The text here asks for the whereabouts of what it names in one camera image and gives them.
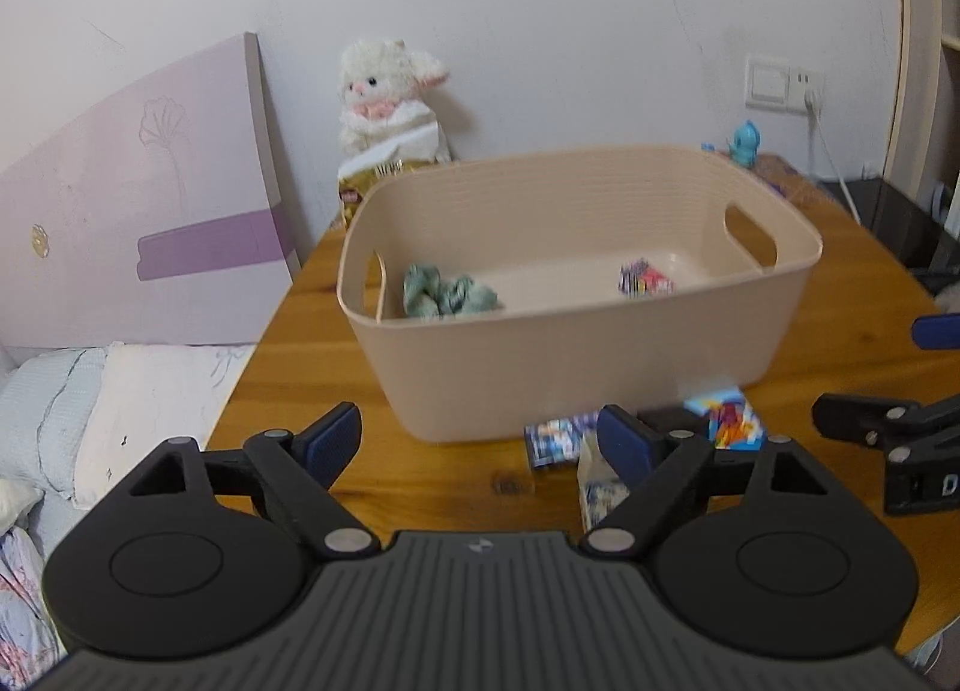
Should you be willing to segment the white paper carton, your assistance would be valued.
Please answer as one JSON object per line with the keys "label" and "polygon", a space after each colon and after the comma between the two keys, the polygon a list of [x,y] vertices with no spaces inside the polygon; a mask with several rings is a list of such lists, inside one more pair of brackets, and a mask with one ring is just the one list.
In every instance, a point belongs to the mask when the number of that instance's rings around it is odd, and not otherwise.
{"label": "white paper carton", "polygon": [[630,494],[601,454],[594,431],[583,437],[578,467],[579,512],[586,532],[600,524]]}

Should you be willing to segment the blue cartoon tissue pack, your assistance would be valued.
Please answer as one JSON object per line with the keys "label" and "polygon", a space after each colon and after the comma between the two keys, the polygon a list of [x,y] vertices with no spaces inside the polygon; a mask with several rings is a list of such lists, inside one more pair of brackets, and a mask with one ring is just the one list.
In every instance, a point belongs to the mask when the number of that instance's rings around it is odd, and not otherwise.
{"label": "blue cartoon tissue pack", "polygon": [[688,398],[683,406],[706,421],[709,441],[716,449],[748,452],[763,446],[765,426],[738,387]]}

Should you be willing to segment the Hello Kitty card box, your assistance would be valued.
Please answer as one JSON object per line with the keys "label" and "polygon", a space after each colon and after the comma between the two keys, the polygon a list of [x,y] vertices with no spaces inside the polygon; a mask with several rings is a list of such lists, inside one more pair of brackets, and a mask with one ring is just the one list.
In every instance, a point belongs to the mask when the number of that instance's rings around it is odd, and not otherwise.
{"label": "Hello Kitty card box", "polygon": [[597,420],[599,413],[591,411],[526,426],[527,462],[532,468],[576,464],[584,438],[596,431]]}

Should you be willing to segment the long cartoon sticker box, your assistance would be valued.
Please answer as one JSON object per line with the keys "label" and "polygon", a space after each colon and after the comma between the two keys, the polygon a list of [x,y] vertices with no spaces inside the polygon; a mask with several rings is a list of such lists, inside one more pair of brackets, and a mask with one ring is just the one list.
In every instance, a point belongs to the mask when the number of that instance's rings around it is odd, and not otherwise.
{"label": "long cartoon sticker box", "polygon": [[619,292],[622,295],[665,295],[674,290],[674,280],[656,269],[649,260],[635,260],[620,269]]}

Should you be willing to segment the black side cabinet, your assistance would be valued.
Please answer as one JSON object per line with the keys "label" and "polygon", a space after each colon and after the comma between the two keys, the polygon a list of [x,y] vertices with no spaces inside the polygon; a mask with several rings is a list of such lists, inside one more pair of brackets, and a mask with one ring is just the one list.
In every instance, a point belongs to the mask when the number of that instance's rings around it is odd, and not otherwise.
{"label": "black side cabinet", "polygon": [[848,181],[861,225],[913,272],[958,274],[958,241],[880,178]]}

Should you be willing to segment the white pillow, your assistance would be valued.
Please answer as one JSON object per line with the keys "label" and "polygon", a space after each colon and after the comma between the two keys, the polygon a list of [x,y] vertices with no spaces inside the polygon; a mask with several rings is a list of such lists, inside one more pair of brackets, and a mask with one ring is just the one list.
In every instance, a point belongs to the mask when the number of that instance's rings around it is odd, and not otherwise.
{"label": "white pillow", "polygon": [[251,345],[110,345],[76,454],[73,504],[91,509],[169,437],[205,446],[252,353]]}

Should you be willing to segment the floral table mat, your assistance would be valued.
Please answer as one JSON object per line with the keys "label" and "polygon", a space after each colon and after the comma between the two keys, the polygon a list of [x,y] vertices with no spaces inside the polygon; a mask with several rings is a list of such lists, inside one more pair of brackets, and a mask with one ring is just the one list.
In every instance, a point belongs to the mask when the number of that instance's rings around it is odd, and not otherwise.
{"label": "floral table mat", "polygon": [[799,210],[809,210],[815,205],[830,202],[827,191],[822,186],[804,175],[801,175],[796,168],[793,168],[784,158],[779,155],[760,155],[750,168],[742,166],[737,161],[732,160],[729,150],[721,150],[715,147],[713,143],[702,143],[700,150],[705,154],[716,155],[724,163],[732,166],[734,170],[742,171],[750,178],[763,182],[766,187],[770,187],[773,193],[786,202],[794,205]]}

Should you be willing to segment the light blue blanket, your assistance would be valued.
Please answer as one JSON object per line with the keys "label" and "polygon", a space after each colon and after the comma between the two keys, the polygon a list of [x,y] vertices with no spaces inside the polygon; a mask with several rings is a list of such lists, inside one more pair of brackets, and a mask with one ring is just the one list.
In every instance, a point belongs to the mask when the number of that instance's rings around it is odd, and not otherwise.
{"label": "light blue blanket", "polygon": [[73,498],[76,455],[106,364],[104,348],[38,354],[2,390],[2,476]]}

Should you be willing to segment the blue plastic toy figure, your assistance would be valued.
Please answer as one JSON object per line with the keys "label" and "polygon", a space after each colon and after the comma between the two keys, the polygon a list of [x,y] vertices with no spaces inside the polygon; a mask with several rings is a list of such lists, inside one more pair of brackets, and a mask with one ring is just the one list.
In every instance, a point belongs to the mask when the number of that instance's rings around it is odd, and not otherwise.
{"label": "blue plastic toy figure", "polygon": [[732,134],[731,142],[727,143],[729,158],[745,170],[753,170],[758,160],[761,136],[754,121],[745,121]]}

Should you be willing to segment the lilac bed headboard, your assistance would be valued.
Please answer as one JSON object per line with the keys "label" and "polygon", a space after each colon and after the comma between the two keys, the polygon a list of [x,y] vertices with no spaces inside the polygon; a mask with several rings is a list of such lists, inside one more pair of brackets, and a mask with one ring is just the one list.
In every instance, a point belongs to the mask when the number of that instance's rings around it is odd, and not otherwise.
{"label": "lilac bed headboard", "polygon": [[14,361],[254,343],[298,271],[251,33],[126,86],[3,171]]}

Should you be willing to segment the gold snack bag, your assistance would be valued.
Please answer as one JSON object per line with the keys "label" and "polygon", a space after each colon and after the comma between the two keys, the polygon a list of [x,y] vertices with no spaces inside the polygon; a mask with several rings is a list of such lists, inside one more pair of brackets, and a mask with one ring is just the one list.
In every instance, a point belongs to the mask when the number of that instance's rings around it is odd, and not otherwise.
{"label": "gold snack bag", "polygon": [[434,160],[361,161],[358,168],[345,164],[338,171],[337,193],[340,200],[340,221],[343,230],[348,230],[361,203],[371,194],[377,184],[394,176],[415,173],[425,166],[433,166]]}

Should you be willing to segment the floral bed sheet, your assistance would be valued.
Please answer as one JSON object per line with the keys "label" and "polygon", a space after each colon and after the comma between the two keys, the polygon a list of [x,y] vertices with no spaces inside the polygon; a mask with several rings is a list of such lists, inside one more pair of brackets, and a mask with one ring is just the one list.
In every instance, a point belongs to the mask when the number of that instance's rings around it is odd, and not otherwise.
{"label": "floral bed sheet", "polygon": [[2,537],[0,677],[3,689],[26,689],[65,657],[41,592],[43,558],[21,527]]}

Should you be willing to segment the white plush lamb toy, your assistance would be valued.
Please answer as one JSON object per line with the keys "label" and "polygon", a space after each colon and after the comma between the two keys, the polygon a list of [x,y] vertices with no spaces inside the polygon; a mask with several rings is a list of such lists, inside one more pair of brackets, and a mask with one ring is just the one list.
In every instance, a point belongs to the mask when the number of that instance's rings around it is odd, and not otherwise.
{"label": "white plush lamb toy", "polygon": [[345,49],[338,69],[340,134],[347,157],[429,125],[438,131],[434,156],[449,161],[449,143],[425,93],[449,78],[449,67],[402,40],[359,40]]}

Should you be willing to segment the beige wardrobe shelf frame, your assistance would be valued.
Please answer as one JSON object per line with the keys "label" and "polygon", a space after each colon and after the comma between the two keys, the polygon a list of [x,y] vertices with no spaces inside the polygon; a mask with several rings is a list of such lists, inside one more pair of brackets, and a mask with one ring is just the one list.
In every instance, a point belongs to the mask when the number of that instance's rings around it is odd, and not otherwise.
{"label": "beige wardrobe shelf frame", "polygon": [[884,179],[958,233],[958,0],[901,0]]}

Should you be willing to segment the white wall switch socket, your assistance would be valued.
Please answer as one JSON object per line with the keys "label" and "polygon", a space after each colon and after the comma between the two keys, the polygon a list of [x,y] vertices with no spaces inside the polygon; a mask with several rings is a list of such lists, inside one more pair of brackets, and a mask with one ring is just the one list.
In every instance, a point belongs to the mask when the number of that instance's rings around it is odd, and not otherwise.
{"label": "white wall switch socket", "polygon": [[745,63],[745,106],[761,111],[820,115],[825,74],[786,59],[750,54]]}

